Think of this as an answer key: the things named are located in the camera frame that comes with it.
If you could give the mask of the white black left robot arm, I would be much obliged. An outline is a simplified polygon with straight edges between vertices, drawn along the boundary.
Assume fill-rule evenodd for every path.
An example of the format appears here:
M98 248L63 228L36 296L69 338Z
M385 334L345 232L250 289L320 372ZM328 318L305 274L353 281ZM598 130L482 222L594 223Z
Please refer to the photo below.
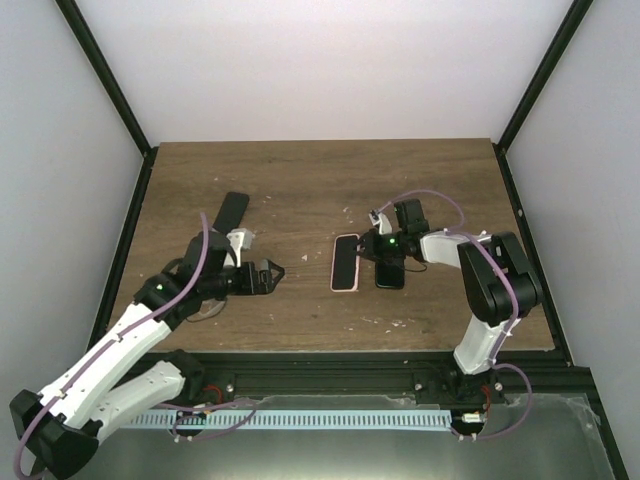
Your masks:
M203 368L183 350L132 380L123 377L203 303L275 290L285 275L283 267L268 259L255 264L241 258L252 240L246 229L197 234L182 257L145 281L114 327L80 360L40 391L23 389L14 396L9 410L19 439L13 465L18 478L26 476L24 451L46 473L68 479L124 423L170 401L185 410L203 395Z

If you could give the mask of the black phone case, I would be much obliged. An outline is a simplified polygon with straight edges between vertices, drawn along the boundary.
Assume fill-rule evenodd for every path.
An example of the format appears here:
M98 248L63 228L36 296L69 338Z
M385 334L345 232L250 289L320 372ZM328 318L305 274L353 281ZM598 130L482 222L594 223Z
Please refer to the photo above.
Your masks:
M377 288L401 290L405 286L405 271L398 265L376 263L374 280Z

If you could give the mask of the clear phone case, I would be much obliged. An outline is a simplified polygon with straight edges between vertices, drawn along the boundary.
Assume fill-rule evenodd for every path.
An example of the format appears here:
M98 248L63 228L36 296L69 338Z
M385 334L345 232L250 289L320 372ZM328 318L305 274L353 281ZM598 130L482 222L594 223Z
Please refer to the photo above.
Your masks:
M206 300L202 303L198 312L189 318L191 323L205 321L219 315L225 308L227 300Z

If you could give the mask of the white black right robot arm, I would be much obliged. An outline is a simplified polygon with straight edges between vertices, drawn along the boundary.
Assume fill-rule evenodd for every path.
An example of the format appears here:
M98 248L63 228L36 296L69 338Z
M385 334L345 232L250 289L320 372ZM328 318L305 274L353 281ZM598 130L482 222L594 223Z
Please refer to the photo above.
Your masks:
M371 210L372 227L358 238L355 254L374 263L379 289L404 288L408 258L424 268L438 264L460 271L471 318L453 350L455 366L439 376L451 400L468 402L487 389L506 339L542 302L541 282L514 233L473 235L462 230L463 223L433 229L419 199L399 197L391 206L398 228L384 207Z

